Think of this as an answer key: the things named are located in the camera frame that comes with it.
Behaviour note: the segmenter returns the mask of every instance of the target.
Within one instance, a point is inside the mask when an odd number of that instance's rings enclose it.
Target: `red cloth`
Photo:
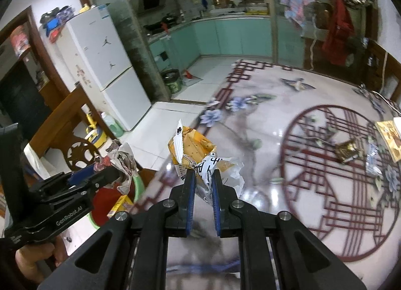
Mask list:
[[[336,8],[330,22],[328,35],[322,46],[322,50],[330,63],[345,65],[345,60],[350,54],[346,41],[354,33],[355,30],[348,9],[343,0],[336,0]]]

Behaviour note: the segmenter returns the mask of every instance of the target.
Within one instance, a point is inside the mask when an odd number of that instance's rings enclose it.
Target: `refrigerator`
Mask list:
[[[151,103],[105,5],[69,20],[56,45],[97,110],[111,114],[124,130],[146,114]]]

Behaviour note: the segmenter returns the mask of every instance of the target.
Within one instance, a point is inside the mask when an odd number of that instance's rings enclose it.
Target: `white cable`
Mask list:
[[[401,116],[401,112],[399,112],[397,109],[395,109],[386,98],[384,98],[380,93],[376,92],[376,91],[371,91],[374,94],[377,94],[378,96],[381,96],[383,98],[383,100],[386,102],[387,105],[389,105],[394,111],[396,111],[400,116]]]
[[[317,36],[317,33],[316,33],[317,32],[316,14],[313,15],[312,22],[313,22],[313,27],[314,27],[314,29],[313,29],[314,40],[313,40],[312,45],[310,46],[310,71],[313,71],[315,69],[314,66],[313,66],[313,47],[315,47],[316,41],[318,39],[318,36]]]
[[[382,72],[382,76],[381,76],[381,88],[380,88],[379,93],[382,93],[383,89],[384,89],[384,72],[386,71],[387,56],[388,56],[388,52],[386,51],[386,54],[384,55],[383,72]]]

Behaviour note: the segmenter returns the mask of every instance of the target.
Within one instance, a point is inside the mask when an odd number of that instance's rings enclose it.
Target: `crumpled paper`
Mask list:
[[[177,149],[177,158],[175,146],[181,144],[177,142],[180,135],[182,149]],[[212,175],[216,168],[220,170],[223,184],[233,187],[237,196],[241,194],[245,182],[239,171],[243,163],[236,158],[219,158],[216,146],[197,130],[182,126],[179,122],[176,135],[168,143],[168,148],[177,174],[182,180],[185,179],[187,169],[196,171],[195,191],[206,202],[212,204]]]
[[[132,179],[139,176],[132,149],[128,143],[121,144],[119,140],[113,140],[106,152],[108,152],[106,157],[95,158],[95,171],[100,171],[105,166],[110,165],[122,171],[126,178],[122,182],[120,181],[121,185],[117,186],[117,190],[122,195],[127,195],[130,191]],[[113,188],[114,183],[106,185],[105,188]]]

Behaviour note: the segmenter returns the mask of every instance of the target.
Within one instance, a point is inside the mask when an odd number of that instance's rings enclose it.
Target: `countertop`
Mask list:
[[[210,16],[210,17],[205,17],[199,20],[193,20],[193,21],[186,21],[183,23],[180,23],[178,25],[175,25],[169,29],[170,32],[182,29],[192,23],[195,22],[200,22],[200,21],[208,21],[208,20],[225,20],[225,19],[255,19],[255,18],[260,18],[260,19],[269,19],[270,15],[248,15],[248,14],[231,14],[231,15],[215,15],[215,16]],[[155,41],[160,40],[162,37],[165,37],[167,35],[166,32],[161,32],[158,33],[157,35],[152,35],[148,37],[148,43],[153,43]]]

